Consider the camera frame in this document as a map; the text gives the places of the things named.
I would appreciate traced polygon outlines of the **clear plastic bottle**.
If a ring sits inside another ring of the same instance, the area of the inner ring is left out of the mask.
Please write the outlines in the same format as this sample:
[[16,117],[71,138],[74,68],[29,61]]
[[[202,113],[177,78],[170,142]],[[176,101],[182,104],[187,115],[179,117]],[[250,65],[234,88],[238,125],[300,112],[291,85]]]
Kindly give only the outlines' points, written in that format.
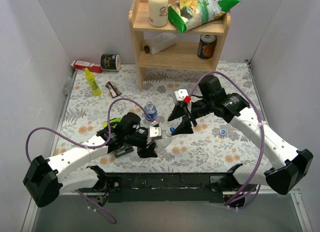
[[160,152],[164,150],[172,141],[173,136],[170,132],[170,129],[162,130],[162,138],[159,140],[156,140],[156,152]]

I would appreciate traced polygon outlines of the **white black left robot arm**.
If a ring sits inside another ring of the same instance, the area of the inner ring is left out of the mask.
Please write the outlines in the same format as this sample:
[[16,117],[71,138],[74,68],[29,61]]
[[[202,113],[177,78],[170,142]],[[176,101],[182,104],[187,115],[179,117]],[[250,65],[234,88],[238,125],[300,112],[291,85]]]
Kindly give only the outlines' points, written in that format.
[[77,172],[84,164],[128,144],[137,147],[141,158],[156,157],[155,140],[163,137],[156,120],[148,128],[140,126],[140,117],[127,113],[118,122],[108,123],[86,142],[58,156],[34,158],[23,184],[39,208],[52,203],[59,194],[89,188],[101,192],[108,185],[100,172]]

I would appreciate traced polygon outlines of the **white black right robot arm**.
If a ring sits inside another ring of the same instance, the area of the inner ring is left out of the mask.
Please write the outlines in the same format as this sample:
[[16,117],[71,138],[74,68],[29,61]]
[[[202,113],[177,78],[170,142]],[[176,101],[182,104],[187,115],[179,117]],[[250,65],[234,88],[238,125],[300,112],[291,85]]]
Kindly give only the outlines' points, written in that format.
[[192,134],[196,120],[212,113],[241,131],[260,148],[260,156],[266,156],[271,163],[269,167],[236,164],[214,183],[216,187],[237,191],[249,184],[265,185],[286,195],[307,174],[313,154],[308,149],[299,150],[281,138],[262,120],[247,96],[227,94],[219,79],[209,73],[200,78],[197,86],[201,98],[196,102],[185,89],[174,92],[174,109],[168,120],[181,118],[182,122],[172,134]]

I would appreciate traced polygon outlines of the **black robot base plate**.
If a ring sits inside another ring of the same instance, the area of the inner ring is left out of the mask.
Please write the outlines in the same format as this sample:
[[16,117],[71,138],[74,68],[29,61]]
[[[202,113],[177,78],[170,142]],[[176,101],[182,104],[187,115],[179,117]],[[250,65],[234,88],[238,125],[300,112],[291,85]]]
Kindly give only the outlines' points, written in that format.
[[109,203],[185,202],[224,203],[225,192],[234,194],[241,184],[230,173],[106,173],[82,193],[107,194]]

